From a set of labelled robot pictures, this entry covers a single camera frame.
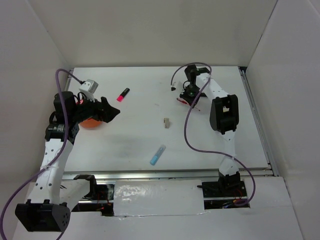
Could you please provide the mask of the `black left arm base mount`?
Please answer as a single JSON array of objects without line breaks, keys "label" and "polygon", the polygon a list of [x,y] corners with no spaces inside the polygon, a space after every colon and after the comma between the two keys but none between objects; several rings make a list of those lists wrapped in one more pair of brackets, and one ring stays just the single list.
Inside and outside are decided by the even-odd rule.
[{"label": "black left arm base mount", "polygon": [[86,200],[110,200],[110,190],[106,184],[98,184],[96,177],[92,174],[78,174],[73,178],[76,183],[84,184],[81,187],[83,198]]}]

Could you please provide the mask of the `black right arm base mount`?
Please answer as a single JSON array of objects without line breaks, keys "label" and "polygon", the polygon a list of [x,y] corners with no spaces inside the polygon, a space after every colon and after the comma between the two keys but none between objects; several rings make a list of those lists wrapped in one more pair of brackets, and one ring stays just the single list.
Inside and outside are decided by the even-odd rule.
[{"label": "black right arm base mount", "polygon": [[247,196],[244,182],[240,175],[220,175],[217,181],[202,182],[197,185],[204,198],[243,198]]}]

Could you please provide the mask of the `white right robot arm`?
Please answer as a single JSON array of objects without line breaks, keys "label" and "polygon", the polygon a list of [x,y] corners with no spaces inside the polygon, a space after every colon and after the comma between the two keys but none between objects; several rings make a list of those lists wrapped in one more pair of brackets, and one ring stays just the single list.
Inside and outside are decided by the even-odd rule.
[{"label": "white right robot arm", "polygon": [[235,133],[239,124],[239,102],[235,94],[224,91],[210,77],[206,67],[189,64],[184,73],[189,84],[179,95],[190,106],[198,103],[197,96],[205,94],[211,102],[209,123],[216,136],[223,141],[223,159],[218,169],[218,190],[223,196],[230,196],[241,183],[237,162],[234,159]]}]

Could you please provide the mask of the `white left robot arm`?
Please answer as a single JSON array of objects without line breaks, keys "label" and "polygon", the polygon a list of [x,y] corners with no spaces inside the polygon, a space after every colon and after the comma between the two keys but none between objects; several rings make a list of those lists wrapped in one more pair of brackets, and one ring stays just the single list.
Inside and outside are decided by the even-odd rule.
[{"label": "white left robot arm", "polygon": [[71,91],[57,93],[53,105],[54,112],[45,130],[40,174],[26,202],[15,208],[15,215],[28,232],[64,232],[79,200],[97,197],[99,187],[93,175],[77,175],[63,185],[66,163],[79,132],[79,123],[90,118],[109,123],[120,114],[105,97],[101,100],[85,98],[77,103]]}]

